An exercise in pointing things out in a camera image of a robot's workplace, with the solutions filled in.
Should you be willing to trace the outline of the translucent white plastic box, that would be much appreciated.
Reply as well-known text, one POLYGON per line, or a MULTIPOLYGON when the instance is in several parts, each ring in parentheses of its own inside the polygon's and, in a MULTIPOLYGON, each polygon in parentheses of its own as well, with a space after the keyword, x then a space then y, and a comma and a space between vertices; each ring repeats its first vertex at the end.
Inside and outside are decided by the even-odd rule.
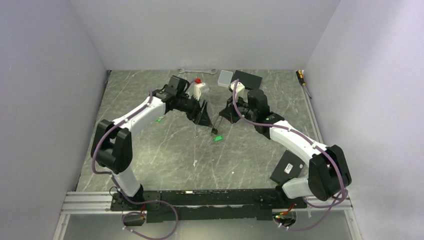
POLYGON ((234 73, 232 71, 221 70, 218 77, 217 85, 219 87, 228 88, 232 82, 233 74, 234 73))

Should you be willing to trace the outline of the yellow black screwdriver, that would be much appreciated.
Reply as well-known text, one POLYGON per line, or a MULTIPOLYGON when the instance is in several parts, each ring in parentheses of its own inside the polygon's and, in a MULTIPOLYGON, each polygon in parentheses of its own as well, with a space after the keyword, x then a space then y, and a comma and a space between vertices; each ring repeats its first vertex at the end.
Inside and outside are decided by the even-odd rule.
POLYGON ((299 84, 301 85, 301 87, 303 88, 303 90, 306 92, 307 96, 309 99, 312 99, 311 94, 309 93, 307 87, 306 87, 306 82, 303 76, 303 72, 302 70, 297 70, 296 71, 296 76, 297 76, 297 80, 299 82, 299 84))

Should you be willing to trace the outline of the aluminium extrusion rail frame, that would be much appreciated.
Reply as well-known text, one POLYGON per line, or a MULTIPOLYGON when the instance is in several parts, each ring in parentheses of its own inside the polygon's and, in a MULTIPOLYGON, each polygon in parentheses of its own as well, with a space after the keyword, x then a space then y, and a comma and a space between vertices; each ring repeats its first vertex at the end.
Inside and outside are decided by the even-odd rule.
MULTIPOLYGON (((123 215, 127 211, 112 211, 113 197, 107 191, 67 192, 60 210, 59 220, 53 235, 54 240, 62 240, 65 236, 72 215, 123 215)), ((346 217, 350 236, 353 240, 362 240, 363 235, 357 222, 354 206, 350 198, 332 208, 343 211, 346 217)))

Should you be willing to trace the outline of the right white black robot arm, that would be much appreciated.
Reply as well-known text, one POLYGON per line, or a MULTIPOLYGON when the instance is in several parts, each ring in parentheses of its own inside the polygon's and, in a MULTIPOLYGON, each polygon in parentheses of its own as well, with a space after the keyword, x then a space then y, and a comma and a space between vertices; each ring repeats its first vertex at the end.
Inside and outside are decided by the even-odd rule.
POLYGON ((250 90, 247 101, 231 96, 219 116, 232 124, 242 119, 259 134, 287 148, 271 176, 281 188, 275 194, 280 207, 287 208, 300 197, 327 201, 337 193, 346 196, 345 188, 352 178, 342 148, 326 146, 295 129, 270 110, 262 90, 250 90))

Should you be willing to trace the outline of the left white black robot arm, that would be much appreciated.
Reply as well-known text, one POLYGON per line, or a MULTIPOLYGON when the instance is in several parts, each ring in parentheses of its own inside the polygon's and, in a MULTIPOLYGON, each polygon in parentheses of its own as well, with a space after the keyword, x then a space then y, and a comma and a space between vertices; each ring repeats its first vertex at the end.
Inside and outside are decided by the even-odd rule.
POLYGON ((124 204, 131 210, 144 203, 144 188, 131 168, 133 137, 150 123, 170 111, 185 113, 195 125, 212 127, 207 112, 208 103, 201 100, 209 87, 196 78, 188 81, 171 76, 162 88, 150 91, 148 97, 125 115, 112 121, 101 120, 95 130, 90 156, 91 168, 96 175, 109 175, 118 191, 125 195, 124 204))

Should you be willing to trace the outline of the black flat rectangular box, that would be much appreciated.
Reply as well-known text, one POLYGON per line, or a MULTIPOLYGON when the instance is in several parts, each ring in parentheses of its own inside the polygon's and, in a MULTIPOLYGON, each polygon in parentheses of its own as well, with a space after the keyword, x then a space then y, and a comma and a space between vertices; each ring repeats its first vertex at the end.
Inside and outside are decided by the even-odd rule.
POLYGON ((231 82, 239 80, 247 90, 256 90, 260 88, 263 78, 244 71, 236 70, 232 76, 231 82))

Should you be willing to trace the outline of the silver open-end wrench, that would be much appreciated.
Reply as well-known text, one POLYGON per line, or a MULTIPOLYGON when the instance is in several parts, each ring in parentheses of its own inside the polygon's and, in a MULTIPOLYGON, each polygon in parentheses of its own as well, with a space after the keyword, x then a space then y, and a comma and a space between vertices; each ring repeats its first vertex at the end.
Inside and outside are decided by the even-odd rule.
POLYGON ((209 74, 209 75, 215 75, 217 73, 217 69, 186 69, 186 68, 179 68, 177 70, 180 74, 183 73, 200 73, 200 74, 209 74))

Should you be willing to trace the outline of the green plastic key tag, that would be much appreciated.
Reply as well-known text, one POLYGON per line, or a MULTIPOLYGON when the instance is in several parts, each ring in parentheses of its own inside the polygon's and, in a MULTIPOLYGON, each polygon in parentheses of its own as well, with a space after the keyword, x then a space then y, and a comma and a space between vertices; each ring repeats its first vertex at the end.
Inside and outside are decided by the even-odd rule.
POLYGON ((221 140, 223 140, 224 139, 224 137, 222 136, 222 135, 217 135, 217 136, 215 136, 214 138, 213 138, 213 141, 214 142, 218 142, 218 141, 221 141, 221 140))

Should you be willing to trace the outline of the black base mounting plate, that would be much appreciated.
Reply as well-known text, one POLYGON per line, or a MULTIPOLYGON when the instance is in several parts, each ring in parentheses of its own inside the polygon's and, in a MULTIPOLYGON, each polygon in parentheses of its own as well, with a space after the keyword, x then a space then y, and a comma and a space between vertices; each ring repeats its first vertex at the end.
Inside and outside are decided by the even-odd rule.
POLYGON ((121 193, 112 195, 112 212, 145 210, 147 223, 188 220, 255 219, 270 221, 279 210, 305 209, 302 198, 287 198, 275 188, 146 190, 145 204, 128 202, 121 193))

